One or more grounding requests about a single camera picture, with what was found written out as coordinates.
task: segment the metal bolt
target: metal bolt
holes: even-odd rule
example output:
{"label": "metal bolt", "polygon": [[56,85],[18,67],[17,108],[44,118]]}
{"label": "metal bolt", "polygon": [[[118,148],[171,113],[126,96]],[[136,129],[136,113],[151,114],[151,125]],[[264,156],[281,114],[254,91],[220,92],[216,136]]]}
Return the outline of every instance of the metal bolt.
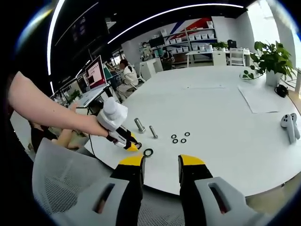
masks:
{"label": "metal bolt", "polygon": [[139,129],[139,132],[140,133],[144,133],[145,132],[145,127],[141,124],[140,120],[138,118],[135,118],[134,119],[138,129]]}
{"label": "metal bolt", "polygon": [[154,136],[154,139],[158,139],[158,136],[155,133],[154,128],[152,126],[150,126],[150,130],[151,130],[152,135]]}

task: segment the white round table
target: white round table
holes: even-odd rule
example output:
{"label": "white round table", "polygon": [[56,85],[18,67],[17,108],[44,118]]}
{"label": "white round table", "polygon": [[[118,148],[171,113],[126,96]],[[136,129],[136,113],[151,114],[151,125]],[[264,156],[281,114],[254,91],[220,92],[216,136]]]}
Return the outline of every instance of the white round table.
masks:
{"label": "white round table", "polygon": [[[252,113],[241,87],[265,87],[265,78],[246,82],[239,78],[239,66],[192,67],[157,73],[124,103],[128,117],[124,126],[143,144],[139,153],[152,148],[146,158],[144,184],[179,194],[178,155],[202,159],[214,177],[222,177],[244,196],[265,192],[290,180],[301,171],[301,140],[290,145],[287,132],[280,127],[284,114],[297,113],[289,99],[276,94],[271,101],[276,113]],[[139,118],[146,127],[138,132]],[[152,138],[153,126],[158,139]],[[172,143],[176,134],[179,142]],[[96,156],[116,168],[137,153],[127,152],[103,137],[92,136]],[[86,148],[91,151],[90,142]]]}

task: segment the black rubber o-ring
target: black rubber o-ring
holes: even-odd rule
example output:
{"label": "black rubber o-ring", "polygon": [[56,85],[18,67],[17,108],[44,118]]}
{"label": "black rubber o-ring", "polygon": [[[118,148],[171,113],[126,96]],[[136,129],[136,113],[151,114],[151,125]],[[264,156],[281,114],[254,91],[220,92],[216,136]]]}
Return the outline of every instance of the black rubber o-ring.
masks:
{"label": "black rubber o-ring", "polygon": [[145,149],[145,151],[143,152],[143,155],[147,158],[152,156],[152,154],[154,154],[154,151],[151,148],[147,148]]}
{"label": "black rubber o-ring", "polygon": [[136,145],[139,145],[138,150],[142,147],[142,144],[140,142],[136,143]]}

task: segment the white pot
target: white pot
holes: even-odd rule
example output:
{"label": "white pot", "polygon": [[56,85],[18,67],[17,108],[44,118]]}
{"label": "white pot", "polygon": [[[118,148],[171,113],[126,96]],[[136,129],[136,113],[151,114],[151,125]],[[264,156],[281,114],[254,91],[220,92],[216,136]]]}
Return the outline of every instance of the white pot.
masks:
{"label": "white pot", "polygon": [[267,72],[266,74],[266,84],[272,87],[276,87],[279,84],[281,77],[283,76],[283,74],[281,73],[275,74],[274,71]]}

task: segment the potted plant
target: potted plant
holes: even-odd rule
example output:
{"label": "potted plant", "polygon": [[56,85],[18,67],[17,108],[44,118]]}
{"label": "potted plant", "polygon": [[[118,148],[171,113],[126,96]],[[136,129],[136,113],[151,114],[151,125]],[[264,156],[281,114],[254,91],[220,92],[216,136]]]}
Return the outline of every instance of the potted plant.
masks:
{"label": "potted plant", "polygon": [[293,72],[293,65],[289,59],[290,53],[283,47],[283,44],[276,41],[275,44],[265,44],[260,41],[255,42],[254,48],[257,51],[256,54],[251,54],[251,58],[254,61],[254,65],[250,66],[252,70],[255,70],[259,76],[244,71],[243,78],[255,79],[266,73],[266,84],[276,87],[280,82],[281,77],[284,75],[285,80],[287,76],[291,79]]}
{"label": "potted plant", "polygon": [[228,48],[228,44],[226,42],[220,41],[211,43],[213,48],[216,48],[216,50],[225,51],[226,48]]}

